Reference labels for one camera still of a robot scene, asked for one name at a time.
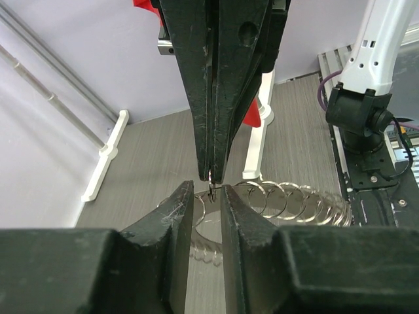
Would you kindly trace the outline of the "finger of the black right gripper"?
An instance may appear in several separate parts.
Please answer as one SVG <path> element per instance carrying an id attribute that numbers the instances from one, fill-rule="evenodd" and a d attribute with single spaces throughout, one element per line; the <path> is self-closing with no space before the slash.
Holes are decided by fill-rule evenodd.
<path id="1" fill-rule="evenodd" d="M 192 114 L 198 175 L 210 172 L 210 111 L 215 35 L 212 1 L 161 1 L 184 89 Z"/>
<path id="2" fill-rule="evenodd" d="M 209 115 L 210 182 L 224 180 L 228 156 L 263 73 L 273 70 L 287 1 L 219 1 Z"/>

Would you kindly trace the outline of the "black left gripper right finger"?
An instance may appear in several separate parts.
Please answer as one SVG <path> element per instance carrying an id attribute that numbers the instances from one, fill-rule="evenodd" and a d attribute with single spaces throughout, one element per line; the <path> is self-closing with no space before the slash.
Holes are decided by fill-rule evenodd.
<path id="1" fill-rule="evenodd" d="M 418 231 L 275 226 L 221 189 L 227 313 L 417 313 Z"/>

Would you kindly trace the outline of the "white rack base bar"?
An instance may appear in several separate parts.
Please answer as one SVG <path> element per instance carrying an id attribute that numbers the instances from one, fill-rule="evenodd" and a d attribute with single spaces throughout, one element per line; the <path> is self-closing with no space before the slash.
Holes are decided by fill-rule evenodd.
<path id="1" fill-rule="evenodd" d="M 86 190 L 81 196 L 81 201 L 83 203 L 94 201 L 97 198 L 109 166 L 118 154 L 118 144 L 128 124 L 129 117 L 130 114 L 128 110 L 124 109 L 119 112 L 118 120 L 108 138 L 108 141 L 103 148 L 99 149 L 100 158 Z"/>

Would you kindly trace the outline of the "white rack foot bar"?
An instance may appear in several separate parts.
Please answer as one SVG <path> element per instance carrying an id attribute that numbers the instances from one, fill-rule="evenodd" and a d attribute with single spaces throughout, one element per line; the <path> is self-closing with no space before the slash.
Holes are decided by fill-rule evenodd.
<path id="1" fill-rule="evenodd" d="M 242 172 L 243 180 L 253 180 L 261 177 L 261 163 L 263 159 L 266 131 L 269 124 L 274 120 L 274 112 L 270 106 L 274 86 L 275 70 L 262 76 L 262 84 L 257 97 L 257 108 L 261 118 L 258 128 L 252 127 L 247 150 L 246 162 Z"/>

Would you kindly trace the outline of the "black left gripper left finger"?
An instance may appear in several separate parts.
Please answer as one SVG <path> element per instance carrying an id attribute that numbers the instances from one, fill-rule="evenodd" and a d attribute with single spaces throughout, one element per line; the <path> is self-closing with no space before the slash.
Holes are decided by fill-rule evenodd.
<path id="1" fill-rule="evenodd" d="M 122 231 L 1 231 L 2 313 L 183 313 L 194 184 Z"/>

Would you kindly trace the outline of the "red cloth on hanger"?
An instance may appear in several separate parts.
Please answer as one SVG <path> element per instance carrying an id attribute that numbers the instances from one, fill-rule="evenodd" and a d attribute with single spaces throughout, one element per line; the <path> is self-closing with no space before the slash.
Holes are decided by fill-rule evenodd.
<path id="1" fill-rule="evenodd" d="M 133 0 L 132 2 L 135 7 L 154 13 L 158 17 L 160 25 L 163 26 L 160 13 L 157 8 L 153 7 L 151 0 Z M 247 110 L 247 113 L 244 117 L 243 123 L 254 128 L 261 126 L 261 117 L 256 97 L 251 102 L 251 105 L 249 106 L 249 109 Z"/>

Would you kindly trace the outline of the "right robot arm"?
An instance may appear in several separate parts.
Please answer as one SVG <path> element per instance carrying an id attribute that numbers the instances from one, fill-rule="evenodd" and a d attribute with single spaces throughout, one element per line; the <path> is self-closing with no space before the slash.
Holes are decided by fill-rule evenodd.
<path id="1" fill-rule="evenodd" d="M 199 177 L 221 184 L 232 142 L 273 70 L 289 1 L 153 1 L 192 113 Z M 370 1 L 328 123 L 360 137 L 382 131 L 395 59 L 416 1 Z"/>

